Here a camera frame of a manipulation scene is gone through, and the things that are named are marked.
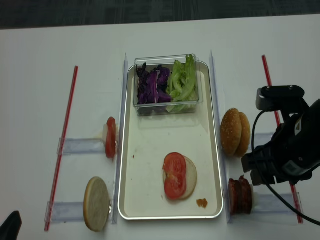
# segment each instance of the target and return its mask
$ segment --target red rod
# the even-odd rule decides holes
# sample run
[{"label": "red rod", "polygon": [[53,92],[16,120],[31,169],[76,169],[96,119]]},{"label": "red rod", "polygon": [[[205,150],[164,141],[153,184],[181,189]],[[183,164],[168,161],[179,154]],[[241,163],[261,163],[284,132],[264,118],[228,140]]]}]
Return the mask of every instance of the red rod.
[{"label": "red rod", "polygon": [[[64,118],[64,126],[61,136],[61,149],[63,149],[63,146],[65,144],[65,138],[67,134],[67,128],[69,123],[69,116],[71,111],[71,105],[72,105],[72,99],[74,97],[75,87],[76,87],[76,80],[78,75],[78,66],[74,67],[73,72],[73,79],[70,89],[70,95],[69,95],[69,102],[68,107],[66,109],[65,118]],[[55,195],[56,195],[56,189],[57,189],[57,183],[58,183],[58,175],[60,170],[60,164],[61,164],[62,155],[58,155],[58,158],[56,160],[56,166],[55,166],[55,172],[54,172],[54,178],[53,178],[53,184],[52,184],[52,190],[51,190],[51,196],[50,196],[50,203],[53,203],[55,201]],[[49,220],[51,219],[52,209],[49,210]],[[50,228],[50,221],[45,223],[44,231],[48,232]]]},{"label": "red rod", "polygon": [[[262,62],[263,62],[265,76],[266,76],[266,82],[267,82],[268,86],[272,86],[266,55],[262,56]],[[279,127],[279,125],[280,125],[280,117],[279,117],[278,111],[274,112],[274,116],[275,116],[276,124]],[[292,195],[293,195],[294,207],[299,212],[301,212],[301,207],[300,207],[299,200],[298,200],[298,197],[297,197],[296,186],[290,184],[290,187],[291,187],[291,192],[292,192]],[[298,218],[298,223],[299,224],[302,224],[304,222],[303,218],[301,216],[297,215],[296,217]]]}]

